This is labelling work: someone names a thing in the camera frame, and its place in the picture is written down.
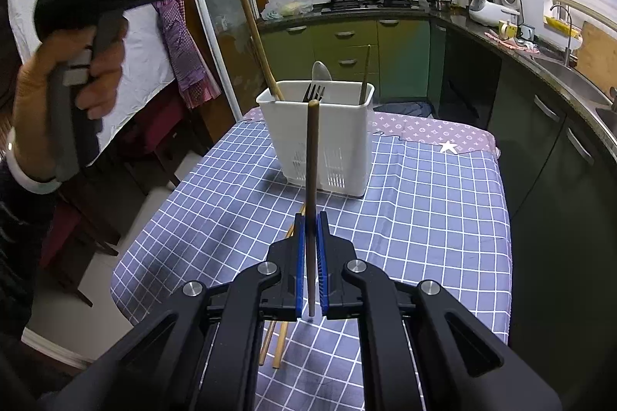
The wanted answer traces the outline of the person's left hand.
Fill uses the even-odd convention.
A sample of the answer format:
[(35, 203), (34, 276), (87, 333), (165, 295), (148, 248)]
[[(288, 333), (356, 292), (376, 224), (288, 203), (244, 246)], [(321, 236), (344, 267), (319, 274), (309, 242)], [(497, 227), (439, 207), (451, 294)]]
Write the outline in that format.
[[(123, 20), (113, 44), (90, 63), (94, 81), (76, 97), (78, 109), (90, 119), (107, 116), (115, 107), (125, 60), (125, 39), (129, 22)], [(21, 66), (13, 102), (13, 154), (29, 178), (48, 181), (56, 166), (52, 158), (47, 126), (47, 83), (56, 66), (75, 58), (93, 41), (95, 29), (57, 31), (45, 39), (37, 51)]]

